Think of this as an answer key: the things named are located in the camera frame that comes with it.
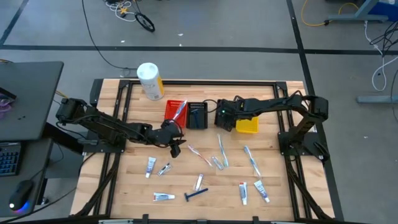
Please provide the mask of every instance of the keyboard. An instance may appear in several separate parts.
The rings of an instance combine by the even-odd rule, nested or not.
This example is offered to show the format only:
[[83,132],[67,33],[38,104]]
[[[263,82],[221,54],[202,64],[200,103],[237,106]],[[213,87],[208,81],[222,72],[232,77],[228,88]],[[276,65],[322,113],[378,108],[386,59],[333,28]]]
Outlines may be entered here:
[[21,163],[19,142],[0,142],[0,177],[18,175]]

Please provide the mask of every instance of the computer mouse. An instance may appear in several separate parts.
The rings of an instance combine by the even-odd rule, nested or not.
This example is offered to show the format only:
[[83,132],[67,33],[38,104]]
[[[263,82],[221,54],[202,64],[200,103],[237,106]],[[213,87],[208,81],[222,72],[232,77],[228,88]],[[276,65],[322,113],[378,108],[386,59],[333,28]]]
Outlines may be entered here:
[[31,180],[23,180],[19,182],[16,191],[10,197],[9,206],[11,210],[19,210],[25,205],[32,187],[33,181]]

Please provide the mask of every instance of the blue light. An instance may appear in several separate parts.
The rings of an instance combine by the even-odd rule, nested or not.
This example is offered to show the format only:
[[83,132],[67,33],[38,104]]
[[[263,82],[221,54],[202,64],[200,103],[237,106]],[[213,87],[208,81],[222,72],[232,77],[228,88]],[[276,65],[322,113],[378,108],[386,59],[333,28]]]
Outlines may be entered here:
[[27,202],[25,203],[25,205],[22,206],[22,208],[20,208],[19,210],[14,211],[14,213],[16,213],[16,214],[24,213],[24,212],[26,212],[26,210],[27,210],[28,208],[29,208],[29,201],[27,201]]

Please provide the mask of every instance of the yellow container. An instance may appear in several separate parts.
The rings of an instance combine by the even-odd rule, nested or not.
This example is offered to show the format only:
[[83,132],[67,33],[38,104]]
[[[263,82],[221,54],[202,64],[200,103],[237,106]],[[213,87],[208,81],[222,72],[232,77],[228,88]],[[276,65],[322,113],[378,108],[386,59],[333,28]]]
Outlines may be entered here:
[[236,131],[239,133],[256,134],[259,132],[259,117],[253,117],[251,120],[244,119],[236,121]]

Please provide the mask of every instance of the toothpaste tube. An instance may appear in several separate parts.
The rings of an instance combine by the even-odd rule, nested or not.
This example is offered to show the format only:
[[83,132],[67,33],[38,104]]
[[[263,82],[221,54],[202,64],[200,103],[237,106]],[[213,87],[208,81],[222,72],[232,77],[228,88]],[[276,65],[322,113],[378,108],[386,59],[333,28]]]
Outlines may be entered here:
[[218,144],[220,145],[220,150],[224,157],[224,167],[228,167],[229,166],[228,159],[226,158],[223,142],[221,141],[221,136],[220,136],[220,134],[217,134],[217,136],[218,136]]
[[175,199],[175,195],[163,194],[163,193],[154,193],[154,202],[160,200],[170,200]]
[[168,172],[171,168],[172,168],[172,165],[168,162],[165,166],[163,166],[163,168],[161,168],[161,170],[157,173],[157,175],[161,176],[161,175],[165,174],[166,172]]
[[250,163],[253,165],[254,171],[256,171],[257,176],[260,178],[260,177],[261,177],[261,174],[260,174],[259,167],[257,166],[256,162],[254,161],[254,159],[253,159],[253,157],[252,157],[252,155],[251,155],[251,153],[250,153],[249,147],[248,147],[248,146],[244,146],[243,150],[244,150],[244,152],[245,152],[247,155],[249,155],[249,157],[250,157]]
[[216,164],[216,166],[218,167],[219,170],[223,170],[224,169],[222,163],[217,159],[217,157],[213,156],[212,159],[213,159],[213,162]]
[[263,199],[269,203],[269,198],[268,198],[268,194],[261,182],[261,180],[257,181],[254,183],[254,186],[256,186],[257,190],[259,191],[259,193],[261,194],[261,197],[263,197]]
[[246,182],[239,182],[239,191],[241,193],[241,199],[243,205],[248,204],[248,185]]
[[194,188],[195,191],[200,190],[200,185],[201,185],[202,179],[203,179],[203,174],[200,174],[198,177],[197,183],[195,184],[195,188]]
[[148,166],[147,166],[147,173],[145,174],[146,178],[149,178],[150,174],[152,173],[152,170],[154,169],[156,162],[156,158],[150,157],[148,158]]

